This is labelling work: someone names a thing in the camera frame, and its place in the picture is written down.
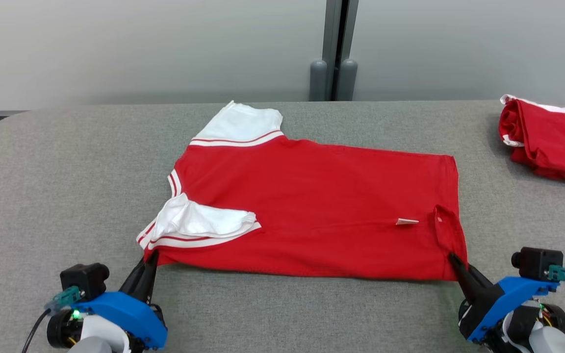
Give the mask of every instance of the gray cushioned table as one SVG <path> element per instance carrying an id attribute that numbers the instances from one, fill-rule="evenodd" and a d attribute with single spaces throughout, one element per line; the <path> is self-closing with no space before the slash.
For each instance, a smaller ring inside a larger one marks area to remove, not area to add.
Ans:
<path id="1" fill-rule="evenodd" d="M 20 351 L 61 270 L 102 262 L 117 290 L 141 256 L 135 236 L 170 195 L 175 159 L 223 106 L 71 107 L 0 122 L 0 353 Z M 565 183 L 509 161 L 498 101 L 253 106 L 280 110 L 289 138 L 455 156 L 469 260 L 492 281 L 517 275 L 522 246 L 565 252 Z M 461 300 L 455 283 L 181 265 L 159 268 L 154 291 L 168 353 L 474 352 L 457 328 Z M 565 284 L 548 301 L 565 309 Z M 32 353 L 58 352 L 46 321 Z"/>

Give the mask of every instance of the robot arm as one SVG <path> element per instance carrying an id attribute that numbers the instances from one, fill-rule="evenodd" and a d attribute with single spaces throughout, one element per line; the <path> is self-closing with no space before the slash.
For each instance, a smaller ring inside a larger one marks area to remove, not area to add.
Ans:
<path id="1" fill-rule="evenodd" d="M 78 264 L 62 271 L 63 290 L 77 286 L 84 295 L 50 319 L 49 344 L 73 347 L 71 353 L 101 353 L 106 344 L 118 353 L 163 349 L 167 340 L 163 311 L 151 303 L 157 260 L 157 252 L 147 261 L 141 259 L 119 291 L 112 292 L 105 291 L 108 268 L 102 264 Z"/>
<path id="2" fill-rule="evenodd" d="M 534 299 L 565 280 L 561 251 L 522 248 L 512 256 L 520 277 L 496 284 L 455 254 L 449 261 L 465 296 L 458 326 L 466 340 L 493 353 L 565 353 L 564 311 Z"/>

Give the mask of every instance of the folded clothing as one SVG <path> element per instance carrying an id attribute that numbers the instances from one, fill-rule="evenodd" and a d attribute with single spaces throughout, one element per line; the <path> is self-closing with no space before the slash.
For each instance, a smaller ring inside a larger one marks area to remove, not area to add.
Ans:
<path id="1" fill-rule="evenodd" d="M 498 132 L 513 147 L 511 160 L 537 175 L 565 179 L 565 108 L 505 94 Z"/>

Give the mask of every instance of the gray cylinder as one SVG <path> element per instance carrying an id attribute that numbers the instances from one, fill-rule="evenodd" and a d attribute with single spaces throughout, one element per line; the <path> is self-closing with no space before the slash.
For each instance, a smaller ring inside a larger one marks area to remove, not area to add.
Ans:
<path id="1" fill-rule="evenodd" d="M 328 64 L 324 60 L 311 63 L 311 83 L 309 86 L 309 101 L 322 102 L 326 100 L 326 81 Z"/>
<path id="2" fill-rule="evenodd" d="M 339 65 L 339 77 L 337 78 L 337 101 L 352 101 L 355 91 L 355 80 L 357 80 L 357 62 L 346 59 Z"/>
<path id="3" fill-rule="evenodd" d="M 565 353 L 565 335 L 562 331 L 544 326 L 529 336 L 534 353 Z"/>

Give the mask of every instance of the clothing tag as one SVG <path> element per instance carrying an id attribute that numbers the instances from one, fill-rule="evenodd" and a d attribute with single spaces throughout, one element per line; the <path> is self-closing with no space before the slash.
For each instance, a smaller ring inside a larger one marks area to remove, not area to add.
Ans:
<path id="1" fill-rule="evenodd" d="M 397 226 L 401 226 L 402 224 L 417 224 L 418 221 L 416 221 L 415 219 L 404 219 L 404 218 L 399 218 L 398 221 L 396 222 Z"/>
<path id="2" fill-rule="evenodd" d="M 509 135 L 503 135 L 503 143 L 511 147 L 524 147 L 524 143 L 519 141 L 513 141 L 509 138 Z"/>

